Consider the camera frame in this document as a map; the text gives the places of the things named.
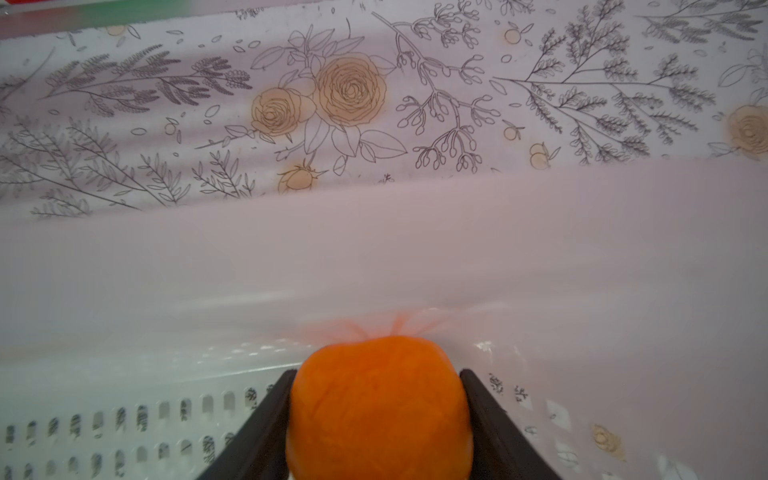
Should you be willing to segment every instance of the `orange fruit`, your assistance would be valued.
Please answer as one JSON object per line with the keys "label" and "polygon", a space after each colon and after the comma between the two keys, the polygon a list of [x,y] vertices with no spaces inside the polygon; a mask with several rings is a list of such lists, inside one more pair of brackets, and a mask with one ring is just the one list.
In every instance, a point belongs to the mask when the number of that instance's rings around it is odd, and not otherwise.
{"label": "orange fruit", "polygon": [[546,170],[549,168],[549,158],[545,154],[531,155],[531,166],[536,170]]}
{"label": "orange fruit", "polygon": [[510,45],[515,45],[520,42],[520,31],[516,28],[510,28],[504,33],[504,39],[509,43]]}
{"label": "orange fruit", "polygon": [[466,480],[472,448],[462,382],[428,340],[327,346],[293,381],[286,457],[296,480]]}
{"label": "orange fruit", "polygon": [[518,138],[520,138],[520,132],[518,131],[517,128],[506,127],[504,129],[504,138],[506,138],[507,140],[517,140]]}
{"label": "orange fruit", "polygon": [[126,25],[112,25],[111,27],[107,27],[107,35],[112,37],[119,37],[120,35],[124,34],[126,30]]}
{"label": "orange fruit", "polygon": [[531,152],[531,155],[544,154],[547,157],[549,156],[549,151],[544,144],[533,144],[529,151]]}

